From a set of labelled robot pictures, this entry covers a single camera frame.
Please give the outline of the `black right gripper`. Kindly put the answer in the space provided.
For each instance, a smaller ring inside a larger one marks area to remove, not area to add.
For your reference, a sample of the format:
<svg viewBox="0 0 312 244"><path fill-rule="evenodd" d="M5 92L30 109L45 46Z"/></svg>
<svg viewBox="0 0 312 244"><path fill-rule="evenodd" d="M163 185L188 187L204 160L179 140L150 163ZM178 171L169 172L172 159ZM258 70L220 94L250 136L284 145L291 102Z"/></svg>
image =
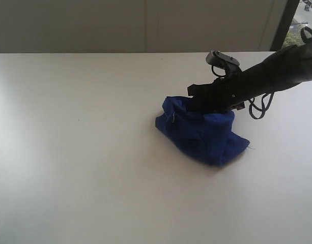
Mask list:
<svg viewBox="0 0 312 244"><path fill-rule="evenodd" d="M250 69L230 77L217 78L209 84L192 84L187 88L191 98L186 104L190 112L225 112L239 109L250 99Z"/></svg>

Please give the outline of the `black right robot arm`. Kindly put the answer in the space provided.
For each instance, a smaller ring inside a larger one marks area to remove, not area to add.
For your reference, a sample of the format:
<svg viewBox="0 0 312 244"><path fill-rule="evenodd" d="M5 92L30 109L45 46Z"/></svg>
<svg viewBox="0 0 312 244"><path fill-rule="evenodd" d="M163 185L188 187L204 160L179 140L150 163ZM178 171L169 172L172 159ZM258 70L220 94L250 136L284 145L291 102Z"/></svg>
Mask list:
<svg viewBox="0 0 312 244"><path fill-rule="evenodd" d="M312 81L312 38L301 46L285 47L244 71L235 58L219 51L211 51L206 62L225 74L209 84L190 85L186 109L203 114L240 110L255 97Z"/></svg>

